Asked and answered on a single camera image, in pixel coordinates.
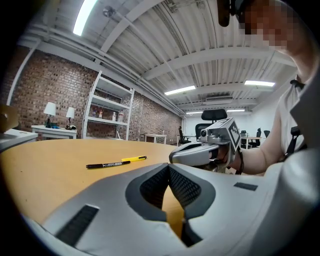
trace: brick wall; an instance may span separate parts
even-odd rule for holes
[[[13,79],[28,52],[29,49],[25,47],[17,47],[2,81],[1,104],[6,104]],[[30,132],[32,125],[43,125],[48,118],[43,113],[46,104],[53,102],[56,104],[56,116],[50,119],[51,122],[65,127],[68,120],[66,118],[68,107],[75,108],[71,124],[77,127],[77,137],[81,138],[87,98],[97,75],[96,71],[77,63],[36,50],[25,66],[11,100],[11,105],[18,108],[21,129]],[[100,92],[95,94],[120,102],[119,99],[108,94]],[[128,106],[130,98],[123,99],[122,103]],[[91,106],[89,115],[92,116],[94,108],[98,110],[96,114],[98,117],[101,108],[96,106]],[[123,121],[126,122],[128,111],[124,113]],[[104,119],[111,120],[112,115],[113,111],[103,109]],[[167,135],[167,144],[174,144],[177,141],[181,121],[179,116],[136,92],[132,103],[129,140],[144,141],[144,134],[161,134],[164,130]],[[117,127],[114,125],[89,122],[87,135],[102,138],[115,137],[116,130]],[[125,139],[125,127],[119,126],[118,131],[120,137]]]

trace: white ceiling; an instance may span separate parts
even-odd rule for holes
[[[227,28],[221,27],[216,0],[98,0],[82,36],[77,36],[72,31],[82,3],[49,1],[25,35],[117,72],[180,114],[218,108],[250,111],[296,72],[290,58],[244,36],[234,17]],[[103,15],[106,6],[117,12],[112,18]],[[248,87],[243,85],[247,79],[276,85]],[[164,95],[191,85],[196,90]],[[233,101],[204,105],[212,96],[232,96]]]

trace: desk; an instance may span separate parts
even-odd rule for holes
[[[249,140],[261,140],[262,137],[241,137],[242,140],[246,140],[245,148],[248,149],[248,142]]]
[[[57,139],[76,139],[77,130],[66,130],[66,129],[53,129],[46,128],[44,125],[32,125],[33,133],[42,133],[43,137],[46,138],[57,138]]]
[[[178,147],[178,143],[179,143],[179,137],[180,135],[177,135],[176,136],[176,146]],[[186,138],[196,138],[197,136],[188,136],[188,135],[183,135],[183,137],[186,137]]]
[[[169,162],[172,145],[129,140],[53,139],[26,143],[0,154],[3,177],[20,212],[39,224],[92,183],[144,166]],[[88,170],[86,165],[147,156],[121,166]],[[162,205],[180,236],[184,211],[168,187]]]
[[[166,141],[167,141],[167,135],[145,134],[144,135],[144,142],[147,142],[147,137],[153,137],[153,143],[157,143],[157,138],[164,138],[164,144],[166,144]]]
[[[37,137],[37,133],[15,129],[7,130],[5,133],[0,133],[0,152],[22,143],[35,142]]]

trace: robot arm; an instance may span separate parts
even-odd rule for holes
[[[193,167],[214,163],[213,171],[224,173],[225,168],[235,159],[236,151],[240,148],[240,142],[241,136],[234,118],[218,120],[201,130],[197,142],[185,144],[172,151],[169,160],[171,163]],[[218,154],[219,147],[224,145],[228,146],[227,160],[221,163],[215,157]]]

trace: table lamp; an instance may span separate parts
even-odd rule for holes
[[[73,107],[69,107],[68,108],[68,111],[66,112],[66,115],[65,115],[67,118],[69,118],[69,125],[66,126],[66,129],[69,129],[70,128],[70,119],[71,118],[75,118],[75,109]]]
[[[43,113],[48,114],[48,120],[46,122],[46,128],[51,128],[50,125],[50,115],[51,116],[55,116],[56,115],[56,104],[52,103],[52,102],[48,102],[45,106],[45,109],[43,111]]]

